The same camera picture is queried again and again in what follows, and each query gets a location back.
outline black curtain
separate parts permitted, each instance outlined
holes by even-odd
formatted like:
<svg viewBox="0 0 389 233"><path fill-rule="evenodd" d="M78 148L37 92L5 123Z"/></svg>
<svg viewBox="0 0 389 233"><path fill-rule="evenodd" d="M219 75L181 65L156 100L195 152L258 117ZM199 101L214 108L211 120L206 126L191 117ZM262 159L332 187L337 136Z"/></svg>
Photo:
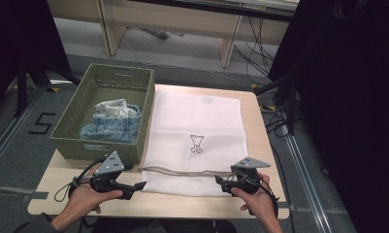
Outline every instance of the black curtain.
<svg viewBox="0 0 389 233"><path fill-rule="evenodd" d="M313 29L291 26L272 78L290 67L309 35L304 30ZM325 31L294 81L308 130L356 229L389 232L389 7L369 0L358 17L331 16Z"/></svg>

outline drawing on cloth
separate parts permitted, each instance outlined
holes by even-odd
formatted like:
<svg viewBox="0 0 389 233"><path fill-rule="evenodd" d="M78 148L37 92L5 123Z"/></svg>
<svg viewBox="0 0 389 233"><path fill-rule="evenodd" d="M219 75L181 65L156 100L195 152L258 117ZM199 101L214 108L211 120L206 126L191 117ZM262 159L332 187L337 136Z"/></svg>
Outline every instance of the drawing on cloth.
<svg viewBox="0 0 389 233"><path fill-rule="evenodd" d="M193 141L194 148L191 148L191 152L201 153L203 150L200 148L200 144L204 139L204 136L190 135L191 140Z"/></svg>

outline floor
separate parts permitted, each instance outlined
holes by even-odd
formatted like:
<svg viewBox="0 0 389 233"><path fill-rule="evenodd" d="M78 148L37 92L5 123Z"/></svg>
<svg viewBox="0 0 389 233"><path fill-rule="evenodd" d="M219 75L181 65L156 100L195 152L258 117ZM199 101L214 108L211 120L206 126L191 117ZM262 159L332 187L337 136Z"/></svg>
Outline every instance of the floor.
<svg viewBox="0 0 389 233"><path fill-rule="evenodd" d="M142 29L128 28L115 56L107 56L99 24L61 18L56 18L55 23L68 55L105 59L105 61L112 62L138 62L142 65L155 65L166 69L179 67L190 72L206 71L213 74L211 77L216 82L227 79L225 74L249 75L249 79L262 76L256 68L247 65L247 62L236 51L233 52L229 67L222 68L218 41L215 38L179 35L178 32L172 32L170 38L163 40ZM250 55L250 49L245 42L236 42L236 46L247 56ZM264 45L264 48L270 55L275 56L277 47ZM262 63L261 57L256 53L250 58L257 63ZM239 89L251 89L250 85L241 82L232 80L228 82L237 85ZM13 94L5 99L5 103L13 102L12 98L15 98ZM275 121L278 117L265 113L263 111L266 124L271 120ZM8 122L12 120L11 116L0 118L0 122L5 122L2 123L4 125L0 123L0 131L5 130ZM332 181L321 171L323 166L320 156L316 153L315 145L312 144L304 123L299 122L296 127L299 130L296 130L295 138L292 139L278 137L278 132L281 134L280 129L269 134L273 147L276 149L276 162L280 168L282 185L289 196L292 213L290 218L281 222L281 227L284 232L355 232L355 227ZM14 207L10 208L13 210L10 218L18 222L29 220L30 216L27 216L25 211L27 203L22 204L21 207L19 196L4 194L4 187L2 190L0 208L15 203ZM23 191L24 189L20 188L17 193L21 194ZM261 227L255 221L233 219L233 222L238 230L240 229L239 232L261 232ZM0 225L3 227L0 229L9 229L6 220L0 220Z"/></svg>

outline folded cloth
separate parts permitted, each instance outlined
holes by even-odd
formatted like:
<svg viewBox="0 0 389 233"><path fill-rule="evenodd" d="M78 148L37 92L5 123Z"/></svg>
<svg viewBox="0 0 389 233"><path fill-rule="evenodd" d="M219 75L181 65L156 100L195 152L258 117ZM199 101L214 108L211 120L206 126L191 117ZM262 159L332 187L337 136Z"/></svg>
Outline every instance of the folded cloth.
<svg viewBox="0 0 389 233"><path fill-rule="evenodd" d="M240 100L157 90L153 105L143 191L227 196L214 175L247 157Z"/></svg>
<svg viewBox="0 0 389 233"><path fill-rule="evenodd" d="M124 99L119 99L99 103L95 109L92 123L81 129L81 139L136 143L141 122L139 106L127 104Z"/></svg>

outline light blue cloth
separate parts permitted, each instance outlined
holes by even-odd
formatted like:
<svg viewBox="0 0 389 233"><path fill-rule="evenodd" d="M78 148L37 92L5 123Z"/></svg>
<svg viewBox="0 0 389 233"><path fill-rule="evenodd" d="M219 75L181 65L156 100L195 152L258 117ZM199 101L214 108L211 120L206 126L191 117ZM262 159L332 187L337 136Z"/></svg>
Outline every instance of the light blue cloth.
<svg viewBox="0 0 389 233"><path fill-rule="evenodd" d="M92 123L81 129L80 138L135 144L141 122L141 113L137 105L127 104L129 109L137 112L136 116L108 117L104 112L97 111L93 115Z"/></svg>

